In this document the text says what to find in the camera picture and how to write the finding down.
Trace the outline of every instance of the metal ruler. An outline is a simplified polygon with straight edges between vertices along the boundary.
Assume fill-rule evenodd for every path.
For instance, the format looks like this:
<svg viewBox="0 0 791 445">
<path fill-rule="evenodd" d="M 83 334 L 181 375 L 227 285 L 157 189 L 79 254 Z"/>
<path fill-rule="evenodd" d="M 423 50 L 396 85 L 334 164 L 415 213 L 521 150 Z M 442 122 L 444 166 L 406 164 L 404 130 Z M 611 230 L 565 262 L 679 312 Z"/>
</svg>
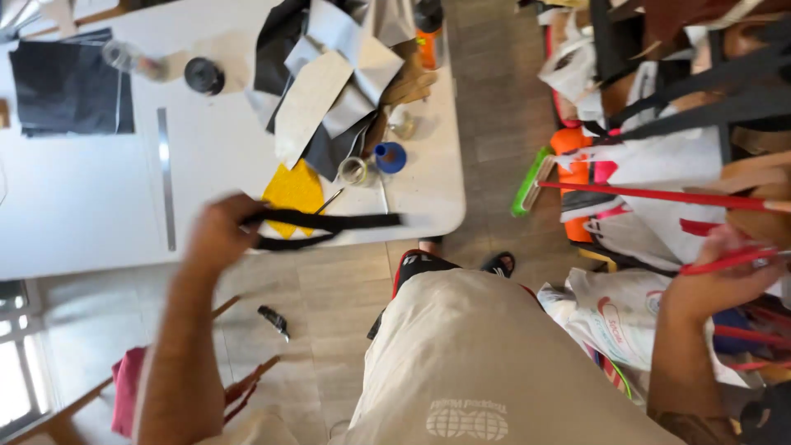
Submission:
<svg viewBox="0 0 791 445">
<path fill-rule="evenodd" d="M 168 250 L 176 251 L 176 217 L 173 215 L 173 181 L 170 174 L 170 145 L 168 116 L 164 108 L 157 108 L 159 123 L 159 166 L 162 169 L 162 191 L 165 194 L 165 225 L 168 230 Z"/>
</svg>

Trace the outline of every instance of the hand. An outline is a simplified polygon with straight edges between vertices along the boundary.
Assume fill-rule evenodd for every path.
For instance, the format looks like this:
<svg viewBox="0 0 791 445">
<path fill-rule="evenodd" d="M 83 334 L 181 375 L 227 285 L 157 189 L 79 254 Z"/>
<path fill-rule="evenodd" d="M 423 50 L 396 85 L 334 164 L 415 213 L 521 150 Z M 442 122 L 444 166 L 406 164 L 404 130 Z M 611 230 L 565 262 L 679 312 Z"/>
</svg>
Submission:
<svg viewBox="0 0 791 445">
<path fill-rule="evenodd" d="M 258 239 L 260 224 L 242 230 L 239 221 L 266 207 L 266 203 L 244 193 L 206 206 L 192 229 L 184 268 L 213 278 L 219 277 Z"/>
<path fill-rule="evenodd" d="M 709 232 L 695 265 L 719 260 L 725 252 L 747 245 L 739 232 L 728 224 Z M 701 275 L 678 276 L 662 295 L 662 307 L 672 316 L 705 323 L 717 312 L 757 299 L 785 271 L 778 258 L 769 265 L 753 268 L 741 264 L 735 268 Z"/>
</svg>

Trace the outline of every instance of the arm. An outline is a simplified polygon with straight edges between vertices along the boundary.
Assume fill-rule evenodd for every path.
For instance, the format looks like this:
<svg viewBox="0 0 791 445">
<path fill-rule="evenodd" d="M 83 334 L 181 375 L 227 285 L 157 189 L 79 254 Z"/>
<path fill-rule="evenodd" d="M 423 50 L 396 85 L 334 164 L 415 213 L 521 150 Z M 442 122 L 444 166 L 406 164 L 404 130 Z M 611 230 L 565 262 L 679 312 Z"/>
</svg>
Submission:
<svg viewBox="0 0 791 445">
<path fill-rule="evenodd" d="M 713 230 L 695 262 L 717 260 L 743 244 L 730 226 Z M 714 379 L 706 320 L 758 298 L 783 273 L 782 264 L 680 276 L 662 295 L 653 347 L 648 414 L 690 445 L 737 445 Z"/>
<path fill-rule="evenodd" d="M 220 435 L 225 392 L 212 341 L 211 302 L 222 271 L 255 242 L 238 221 L 263 206 L 240 194 L 200 216 L 170 285 L 157 340 L 149 348 L 138 392 L 135 443 L 192 445 Z"/>
</svg>

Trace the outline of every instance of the red broom handle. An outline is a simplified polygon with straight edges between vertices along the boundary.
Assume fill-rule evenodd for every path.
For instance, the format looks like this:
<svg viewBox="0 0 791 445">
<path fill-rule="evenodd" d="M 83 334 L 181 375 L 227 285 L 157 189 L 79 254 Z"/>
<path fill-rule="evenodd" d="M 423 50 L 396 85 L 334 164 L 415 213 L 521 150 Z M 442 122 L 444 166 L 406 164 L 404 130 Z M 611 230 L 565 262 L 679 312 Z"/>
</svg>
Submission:
<svg viewBox="0 0 791 445">
<path fill-rule="evenodd" d="M 743 208 L 746 210 L 757 211 L 775 211 L 764 207 L 763 204 L 765 200 L 758 198 L 745 198 L 742 196 L 665 192 L 661 190 L 645 190 L 643 188 L 610 187 L 608 185 L 594 184 L 570 184 L 566 182 L 539 181 L 538 184 L 541 187 L 568 188 L 569 190 L 581 190 L 582 192 L 602 192 L 609 193 L 611 195 L 636 196 L 638 198 L 651 198 L 655 200 L 676 201 L 680 203 L 701 204 L 705 206 Z"/>
</svg>

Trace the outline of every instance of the window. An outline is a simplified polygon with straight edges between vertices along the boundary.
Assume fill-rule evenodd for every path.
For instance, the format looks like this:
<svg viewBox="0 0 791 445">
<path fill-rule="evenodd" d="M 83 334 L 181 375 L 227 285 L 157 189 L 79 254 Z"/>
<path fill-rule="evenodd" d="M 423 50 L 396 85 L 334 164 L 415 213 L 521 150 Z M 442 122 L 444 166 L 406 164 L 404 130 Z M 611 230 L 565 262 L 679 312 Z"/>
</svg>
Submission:
<svg viewBox="0 0 791 445">
<path fill-rule="evenodd" d="M 36 333 L 40 308 L 22 281 L 0 282 L 0 438 L 50 409 Z"/>
</svg>

